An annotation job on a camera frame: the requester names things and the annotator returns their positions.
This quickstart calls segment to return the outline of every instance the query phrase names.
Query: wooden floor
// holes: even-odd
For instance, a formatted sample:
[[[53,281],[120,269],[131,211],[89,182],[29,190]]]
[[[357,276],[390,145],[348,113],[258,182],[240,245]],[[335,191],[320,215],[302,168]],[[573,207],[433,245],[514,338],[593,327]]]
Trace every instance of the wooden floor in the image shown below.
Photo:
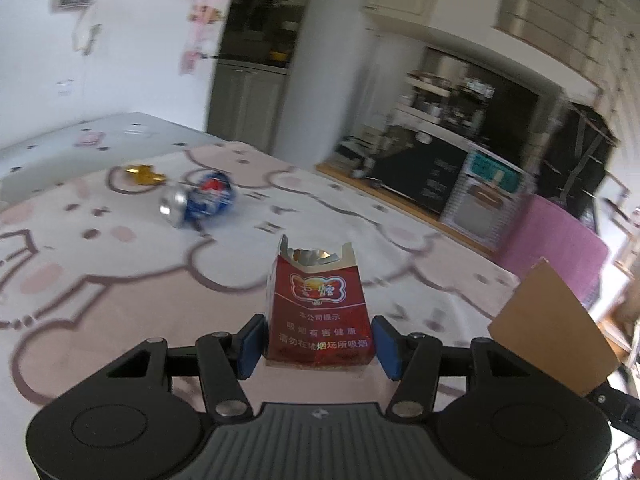
[[[389,206],[399,209],[400,211],[403,211],[405,213],[409,213],[410,215],[415,216],[417,219],[422,220],[423,222],[427,222],[427,224],[432,225],[439,231],[442,231],[443,233],[449,235],[449,237],[454,238],[462,244],[465,244],[469,248],[473,249],[476,253],[482,254],[482,256],[486,256],[487,258],[491,259],[491,257],[494,255],[493,251],[487,249],[486,247],[483,247],[478,242],[466,237],[465,235],[459,233],[451,227],[438,222],[438,218],[436,215],[429,213],[424,209],[421,209],[420,207],[415,205],[415,203],[397,195],[396,193],[392,193],[391,191],[388,191],[386,189],[374,189],[369,186],[365,180],[351,178],[350,176],[347,176],[346,174],[342,173],[339,170],[336,170],[328,164],[318,164],[316,166],[316,171],[323,174],[324,176],[328,176],[334,180],[337,180],[342,184],[346,184],[347,186],[354,187],[355,189],[359,189],[360,191],[370,194],[378,200],[385,202]]]

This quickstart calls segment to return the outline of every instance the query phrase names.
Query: kitchen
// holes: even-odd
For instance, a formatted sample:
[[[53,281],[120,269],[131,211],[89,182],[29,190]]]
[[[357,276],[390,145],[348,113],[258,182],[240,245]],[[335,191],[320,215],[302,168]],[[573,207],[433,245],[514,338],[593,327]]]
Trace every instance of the kitchen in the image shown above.
[[[308,0],[232,0],[207,131],[269,153]]]

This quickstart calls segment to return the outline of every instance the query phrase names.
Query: shelf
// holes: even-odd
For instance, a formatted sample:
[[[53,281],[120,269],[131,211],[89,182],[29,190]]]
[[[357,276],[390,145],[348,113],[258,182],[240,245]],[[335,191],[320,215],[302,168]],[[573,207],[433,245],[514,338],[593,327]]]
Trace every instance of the shelf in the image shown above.
[[[459,233],[451,227],[444,225],[443,223],[438,221],[438,217],[436,215],[425,211],[424,209],[415,205],[414,202],[411,202],[410,200],[407,200],[397,195],[396,193],[393,193],[386,189],[374,189],[369,186],[369,184],[365,180],[351,178],[350,176],[347,176],[343,172],[332,168],[329,164],[326,163],[316,165],[316,171],[333,180],[337,180],[342,184],[346,184],[347,186],[354,187],[355,189],[359,189],[360,191],[364,191],[368,195],[371,195],[373,198],[376,198],[395,209],[407,213],[414,218],[417,218],[418,220],[421,220],[433,226],[437,230],[443,232],[449,238],[453,238],[454,240],[462,243],[474,252],[481,254],[485,258],[491,259],[494,255],[493,251],[487,249],[486,247],[482,246],[471,238],[466,237],[465,235]]]
[[[445,90],[444,88],[440,88],[439,86],[432,85],[431,83],[425,83],[420,79],[416,79],[415,77],[407,76],[404,78],[404,82],[408,83],[411,86],[415,86],[416,88],[421,88],[422,90],[426,90],[427,92],[431,92],[432,94],[437,94],[442,97],[449,97],[451,92],[449,90]]]
[[[440,124],[440,118],[429,115],[427,112],[423,112],[422,110],[418,110],[418,108],[413,108],[408,105],[404,105],[402,103],[396,103],[396,109],[401,112],[407,113],[414,117],[418,117],[419,119],[423,119],[433,124]]]

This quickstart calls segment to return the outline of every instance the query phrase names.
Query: cartoon print tablecloth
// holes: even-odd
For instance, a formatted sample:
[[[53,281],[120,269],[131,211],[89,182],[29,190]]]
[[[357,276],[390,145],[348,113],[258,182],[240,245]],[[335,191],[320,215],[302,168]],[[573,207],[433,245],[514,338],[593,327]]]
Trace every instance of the cartoon print tablecloth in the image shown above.
[[[131,185],[121,168],[89,174],[0,214],[0,480],[36,478],[24,430],[38,407],[150,336],[193,344],[236,332],[266,302],[280,235],[292,247],[356,253],[370,316],[446,345],[486,336],[516,278],[430,226],[364,193],[237,142],[149,159],[171,179],[210,168],[238,187],[234,208],[174,229],[161,189]],[[257,410],[281,402],[377,401],[394,384],[380,365],[293,370],[262,360],[242,385]],[[462,393],[440,385],[436,407]],[[175,381],[198,405],[196,380]]]

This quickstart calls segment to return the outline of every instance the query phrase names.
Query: brown cardboard piece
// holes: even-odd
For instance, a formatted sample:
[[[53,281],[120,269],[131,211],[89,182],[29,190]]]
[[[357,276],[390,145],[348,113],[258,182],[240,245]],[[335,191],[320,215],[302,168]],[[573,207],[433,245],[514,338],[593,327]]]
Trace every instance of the brown cardboard piece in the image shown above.
[[[544,259],[489,325],[489,334],[580,396],[618,366],[593,319]]]

